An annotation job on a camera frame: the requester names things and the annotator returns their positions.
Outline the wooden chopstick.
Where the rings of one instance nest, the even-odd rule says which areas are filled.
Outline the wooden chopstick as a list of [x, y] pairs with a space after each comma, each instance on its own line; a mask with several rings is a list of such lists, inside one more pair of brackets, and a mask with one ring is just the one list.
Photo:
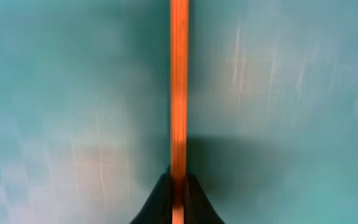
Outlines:
[[184, 224], [188, 107], [189, 0], [170, 0], [170, 170], [174, 199], [172, 223]]

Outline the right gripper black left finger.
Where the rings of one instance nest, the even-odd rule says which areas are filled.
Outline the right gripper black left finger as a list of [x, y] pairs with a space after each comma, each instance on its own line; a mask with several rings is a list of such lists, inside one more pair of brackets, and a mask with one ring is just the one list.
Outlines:
[[168, 166], [131, 224], [172, 224], [172, 178], [170, 174], [170, 166]]

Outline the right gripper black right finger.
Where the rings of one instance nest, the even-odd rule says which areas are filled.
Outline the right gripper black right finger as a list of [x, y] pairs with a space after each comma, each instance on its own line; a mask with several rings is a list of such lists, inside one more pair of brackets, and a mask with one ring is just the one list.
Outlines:
[[185, 224], [224, 224], [192, 174], [186, 176], [183, 196]]

